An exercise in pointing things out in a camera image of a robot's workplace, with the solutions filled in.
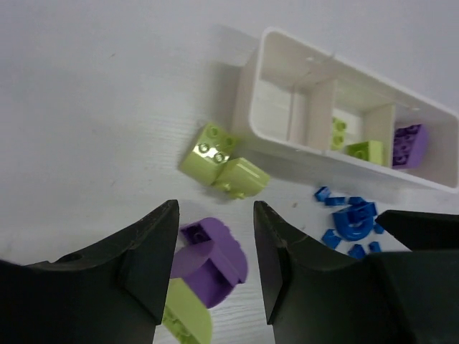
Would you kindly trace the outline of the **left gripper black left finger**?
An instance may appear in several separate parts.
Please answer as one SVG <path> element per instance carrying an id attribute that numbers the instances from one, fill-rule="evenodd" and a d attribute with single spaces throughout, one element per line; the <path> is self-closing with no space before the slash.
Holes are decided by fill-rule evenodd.
<path id="1" fill-rule="evenodd" d="M 3 343 L 152 343 L 179 226 L 169 200 L 55 262 L 1 262 Z"/>

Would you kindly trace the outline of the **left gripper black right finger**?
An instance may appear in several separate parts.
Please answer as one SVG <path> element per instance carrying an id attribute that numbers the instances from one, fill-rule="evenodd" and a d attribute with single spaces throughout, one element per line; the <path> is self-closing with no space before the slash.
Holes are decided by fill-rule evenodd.
<path id="1" fill-rule="evenodd" d="M 354 259 L 264 201 L 254 230 L 265 314 L 277 343 L 456 343 L 458 250 Z"/>

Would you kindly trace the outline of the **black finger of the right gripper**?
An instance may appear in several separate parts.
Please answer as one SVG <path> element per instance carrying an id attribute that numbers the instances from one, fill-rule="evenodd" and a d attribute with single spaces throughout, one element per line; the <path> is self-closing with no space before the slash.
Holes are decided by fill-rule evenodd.
<path id="1" fill-rule="evenodd" d="M 412 251 L 458 250 L 458 215 L 388 210 L 376 223 Z"/>

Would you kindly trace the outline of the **lime quarter-round lego brick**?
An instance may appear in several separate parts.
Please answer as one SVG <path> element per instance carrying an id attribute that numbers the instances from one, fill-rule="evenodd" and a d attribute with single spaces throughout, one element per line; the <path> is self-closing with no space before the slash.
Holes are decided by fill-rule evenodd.
<path id="1" fill-rule="evenodd" d="M 162 324 L 180 343 L 211 343 L 208 309 L 181 278 L 169 280 Z"/>

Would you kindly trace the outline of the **purple curved lego brick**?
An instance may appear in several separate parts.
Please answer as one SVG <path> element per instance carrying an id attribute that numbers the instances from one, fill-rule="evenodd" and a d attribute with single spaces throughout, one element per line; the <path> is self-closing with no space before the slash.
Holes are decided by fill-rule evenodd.
<path id="1" fill-rule="evenodd" d="M 423 124 L 397 128 L 394 132 L 392 167 L 411 169 L 418 167 L 427 151 L 428 131 Z"/>

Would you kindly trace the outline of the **purple round lego piece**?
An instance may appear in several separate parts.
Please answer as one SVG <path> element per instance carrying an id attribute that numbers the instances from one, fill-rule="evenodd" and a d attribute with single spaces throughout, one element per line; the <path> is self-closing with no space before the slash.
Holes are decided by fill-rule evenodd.
<path id="1" fill-rule="evenodd" d="M 210 309 L 246 282 L 247 257 L 222 221 L 207 217 L 180 228 L 186 245 L 174 254 L 170 278 L 181 278 Z"/>

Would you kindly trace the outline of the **lime curved lego brick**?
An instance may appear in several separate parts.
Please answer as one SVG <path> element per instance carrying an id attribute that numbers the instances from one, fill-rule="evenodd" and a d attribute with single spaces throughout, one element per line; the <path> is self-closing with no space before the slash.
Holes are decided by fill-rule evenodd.
<path id="1" fill-rule="evenodd" d="M 225 129 L 207 123 L 184 155 L 179 170 L 200 184 L 211 185 L 229 160 L 238 139 Z"/>

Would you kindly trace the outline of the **lime curved lego slope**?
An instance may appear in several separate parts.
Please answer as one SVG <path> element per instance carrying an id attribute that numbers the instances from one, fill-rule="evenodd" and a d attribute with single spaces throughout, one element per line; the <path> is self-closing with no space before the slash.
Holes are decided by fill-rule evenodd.
<path id="1" fill-rule="evenodd" d="M 268 184 L 270 175 L 245 158 L 225 163 L 212 187 L 231 199 L 246 199 L 258 195 Z"/>

